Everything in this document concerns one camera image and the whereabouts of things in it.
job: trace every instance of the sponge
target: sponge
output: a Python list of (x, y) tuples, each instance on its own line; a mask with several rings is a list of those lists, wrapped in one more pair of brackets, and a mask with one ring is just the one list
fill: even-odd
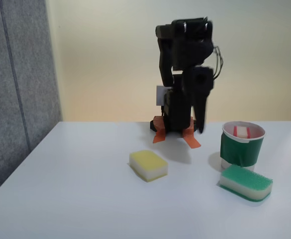
[(254, 202), (265, 199), (271, 192), (273, 180), (237, 165), (221, 173), (221, 187)]
[(130, 167), (147, 182), (163, 177), (168, 172), (167, 162), (149, 150), (131, 153)]
[(249, 127), (235, 126), (234, 127), (234, 136), (236, 136), (238, 138), (250, 138)]

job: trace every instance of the white foam layer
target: white foam layer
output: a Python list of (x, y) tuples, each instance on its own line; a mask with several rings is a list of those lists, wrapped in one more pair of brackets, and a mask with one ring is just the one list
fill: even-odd
[(250, 188), (247, 188), (245, 186), (242, 186), (228, 178), (225, 178), (223, 176), (220, 177), (220, 181), (219, 181), (220, 185), (225, 186), (226, 188), (229, 188), (247, 198), (250, 198), (252, 200), (262, 200), (264, 199), (270, 192), (272, 189), (273, 184), (270, 184), (270, 186), (268, 188), (266, 188), (265, 190), (260, 190), (260, 191), (256, 191)]
[(154, 178), (166, 175), (168, 173), (168, 166), (163, 166), (154, 170), (145, 170), (138, 164), (133, 157), (130, 156), (130, 166), (146, 181), (151, 181)]
[(237, 137), (248, 138), (247, 127), (237, 126)]

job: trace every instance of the paper cup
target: paper cup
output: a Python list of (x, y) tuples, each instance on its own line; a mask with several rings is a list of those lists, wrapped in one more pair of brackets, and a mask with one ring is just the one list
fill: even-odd
[[(250, 129), (250, 138), (234, 136), (234, 127), (244, 126)], [(254, 123), (232, 121), (223, 125), (221, 135), (220, 157), (221, 166), (228, 168), (231, 164), (253, 170), (258, 159), (261, 144), (265, 137), (265, 130)]]

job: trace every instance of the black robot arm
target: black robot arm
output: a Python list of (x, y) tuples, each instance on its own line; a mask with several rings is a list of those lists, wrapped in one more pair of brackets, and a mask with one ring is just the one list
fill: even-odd
[(165, 95), (164, 123), (170, 131), (190, 125), (191, 106), (196, 125), (203, 132), (206, 100), (213, 88), (213, 69), (200, 66), (213, 53), (212, 22), (207, 18), (175, 20), (156, 27)]

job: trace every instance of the cable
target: cable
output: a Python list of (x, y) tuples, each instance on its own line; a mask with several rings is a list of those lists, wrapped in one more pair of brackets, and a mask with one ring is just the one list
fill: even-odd
[(213, 53), (216, 54), (216, 69), (215, 69), (215, 73), (213, 74), (213, 77), (214, 77), (216, 75), (216, 72), (218, 71), (218, 53), (215, 50), (215, 47), (214, 47)]
[(216, 57), (216, 60), (217, 60), (217, 63), (216, 63), (216, 71), (215, 71), (215, 74), (214, 74), (214, 80), (215, 80), (220, 75), (221, 69), (223, 68), (224, 60), (223, 60), (223, 58), (221, 56), (219, 47), (216, 46), (214, 49), (215, 49), (215, 53), (217, 55), (217, 57)]

